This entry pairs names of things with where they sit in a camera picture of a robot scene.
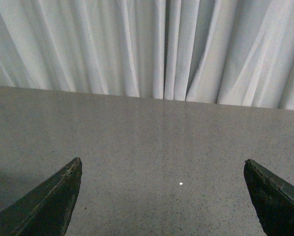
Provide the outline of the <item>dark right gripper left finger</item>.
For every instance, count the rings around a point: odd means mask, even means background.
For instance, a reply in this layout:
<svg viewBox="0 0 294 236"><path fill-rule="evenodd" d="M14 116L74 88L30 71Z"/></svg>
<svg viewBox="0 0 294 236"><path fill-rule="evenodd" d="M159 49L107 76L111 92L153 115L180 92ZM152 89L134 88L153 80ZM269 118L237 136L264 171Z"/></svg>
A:
<svg viewBox="0 0 294 236"><path fill-rule="evenodd" d="M82 162L74 158L0 212L0 236L63 236L79 195Z"/></svg>

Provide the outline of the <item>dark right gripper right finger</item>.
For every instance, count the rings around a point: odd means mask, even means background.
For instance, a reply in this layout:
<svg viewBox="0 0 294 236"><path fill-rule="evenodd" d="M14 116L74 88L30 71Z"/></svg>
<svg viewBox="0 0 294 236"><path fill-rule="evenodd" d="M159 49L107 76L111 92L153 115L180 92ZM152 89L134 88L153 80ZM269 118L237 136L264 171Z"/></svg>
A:
<svg viewBox="0 0 294 236"><path fill-rule="evenodd" d="M243 175L264 233L294 236L294 186L252 159Z"/></svg>

